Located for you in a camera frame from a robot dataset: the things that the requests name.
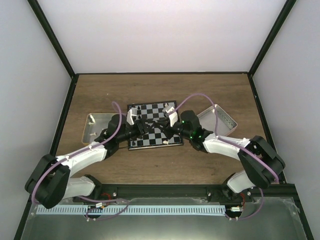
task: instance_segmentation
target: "wooden table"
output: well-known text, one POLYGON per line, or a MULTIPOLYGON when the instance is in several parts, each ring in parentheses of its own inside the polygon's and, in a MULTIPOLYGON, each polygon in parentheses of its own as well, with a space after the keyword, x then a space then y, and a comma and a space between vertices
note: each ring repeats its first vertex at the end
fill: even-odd
MULTIPOLYGON (((114 113, 112 101, 126 111, 131 103, 176 100, 179 104, 193 93, 208 95, 238 123, 231 137, 265 137, 246 74, 88 74, 79 76, 57 156, 82 148, 87 115, 114 113)), ((179 112, 198 114, 208 107, 206 98, 196 96, 179 112)), ((242 169, 235 159, 196 151, 184 141, 183 146, 123 148, 74 176, 90 174, 102 183, 114 184, 221 184, 242 169)))

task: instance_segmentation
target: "gray floor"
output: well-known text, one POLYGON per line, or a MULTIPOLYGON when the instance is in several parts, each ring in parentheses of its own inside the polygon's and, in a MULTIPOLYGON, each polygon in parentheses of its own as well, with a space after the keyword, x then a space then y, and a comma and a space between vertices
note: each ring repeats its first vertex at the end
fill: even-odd
MULTIPOLYGON (((258 204, 246 203, 250 214, 258 204)), ((82 215, 30 215, 23 240, 304 240, 290 199, 265 198, 259 214, 243 221, 224 216, 118 216, 87 222, 82 215)))

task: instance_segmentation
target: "black metal frame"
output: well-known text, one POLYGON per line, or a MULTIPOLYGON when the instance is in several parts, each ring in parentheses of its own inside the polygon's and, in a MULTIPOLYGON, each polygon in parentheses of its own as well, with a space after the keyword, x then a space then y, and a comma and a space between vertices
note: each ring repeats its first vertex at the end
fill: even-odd
MULTIPOLYGON (((55 33, 53 32, 52 28, 50 27, 50 24, 43 13, 39 3, 37 0, 28 0, 31 8, 33 9, 36 17, 38 18, 40 24, 42 25, 44 31, 46 32, 49 40, 51 41, 54 49, 56 50, 58 56, 60 57, 65 69, 69 73, 71 77, 71 83, 70 87, 67 93, 67 97, 63 106, 63 110, 59 119, 58 127, 56 129, 56 133, 54 135, 52 147, 50 149, 50 154, 55 155, 57 152, 57 148, 60 142, 61 134, 67 119, 68 111, 71 105, 72 97, 75 92, 76 84, 79 78, 80 74, 75 74, 73 71, 60 43, 58 42, 58 39, 55 36, 55 33)), ((261 102, 255 87, 255 83, 253 81, 253 76, 255 72, 257 71, 259 65, 261 64, 263 58, 265 57, 268 49, 270 48, 272 42, 274 41, 275 37, 277 36, 277 33, 279 32, 281 26, 285 22, 287 16, 289 15, 291 9, 293 8, 296 0, 287 0, 276 19, 270 33, 268 34, 259 54, 257 55, 251 69, 249 72, 135 72, 135 73, 81 73, 81 74, 247 74, 248 80, 252 89, 252 93, 255 98, 255 103, 260 115, 260 119, 262 122, 263 130, 266 136, 266 140, 268 143, 275 148, 274 141, 272 139, 270 129, 267 124, 267 120, 264 114, 264 111, 261 106, 261 102)), ((281 183, 279 185, 271 185, 269 188, 265 189, 264 195, 266 197, 292 197, 294 200, 295 205, 300 209, 299 217, 301 219, 301 222, 303 224, 303 228, 305 231, 305 234, 307 236, 307 239, 312 240, 313 235, 310 230, 306 215, 304 213, 303 207, 301 205, 296 187, 294 184, 288 184, 286 183, 285 176, 283 173, 279 176, 281 183)), ((190 197, 190 198, 206 198, 210 202, 219 202, 224 205, 229 205, 235 202, 238 202, 239 199, 235 199, 233 201, 226 200, 223 196, 221 196, 218 192, 221 189, 221 185, 215 185, 215 184, 206 184, 206 185, 134 185, 134 184, 104 184, 103 190, 109 193, 116 192, 117 196, 120 198, 138 198, 138 197, 144 197, 144 198, 150 198, 150 197, 158 197, 158 198, 172 198, 172 197, 190 197)), ((260 192, 257 188, 250 189, 251 196, 246 195, 246 198, 251 197, 258 197, 260 196, 260 192)), ((24 226, 26 224, 26 220, 30 211, 31 207, 31 201, 28 200, 25 210, 23 212, 19 227, 17 229, 16 235, 14 237, 15 240, 19 240, 22 236, 24 226)))

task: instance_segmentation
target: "black and white checkered board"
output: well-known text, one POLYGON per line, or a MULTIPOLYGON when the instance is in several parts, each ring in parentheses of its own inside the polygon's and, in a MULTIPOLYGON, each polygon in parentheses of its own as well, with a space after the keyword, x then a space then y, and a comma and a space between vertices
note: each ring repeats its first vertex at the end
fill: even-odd
MULTIPOLYGON (((169 106, 177 107, 176 101, 168 101, 168 102, 154 102, 154 103, 140 103, 140 104, 129 104, 128 110, 132 107, 138 109, 137 118, 142 119, 151 119, 154 121, 159 120, 160 118, 164 118, 165 115, 162 112, 165 104, 169 106)), ((166 146, 178 146, 183 145, 184 142, 182 138, 178 135, 174 135, 171 139, 167 139, 165 134, 160 131, 159 128, 154 127, 149 130, 149 132, 142 136, 142 138, 137 138, 135 141, 128 141, 129 150, 136 149, 147 149, 147 148, 158 148, 158 147, 166 147, 166 146), (169 144, 164 144, 163 141, 169 141, 169 144)))

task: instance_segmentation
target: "wooden tabletop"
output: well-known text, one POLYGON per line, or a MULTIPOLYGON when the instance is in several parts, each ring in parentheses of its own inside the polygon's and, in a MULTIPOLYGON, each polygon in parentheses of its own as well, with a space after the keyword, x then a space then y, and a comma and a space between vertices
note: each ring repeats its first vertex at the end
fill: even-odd
MULTIPOLYGON (((265 137, 246 74, 89 74, 79 76, 57 156, 82 148, 87 115, 114 113, 112 101, 126 111, 132 103, 176 100, 179 104, 193 93, 208 95, 238 123, 230 137, 265 137)), ((198 114, 208 107, 206 98, 196 96, 179 112, 198 114)), ((185 140, 183 146, 119 149, 74 176, 90 174, 102 183, 114 184, 221 184, 242 169, 239 161, 196 151, 185 140)))

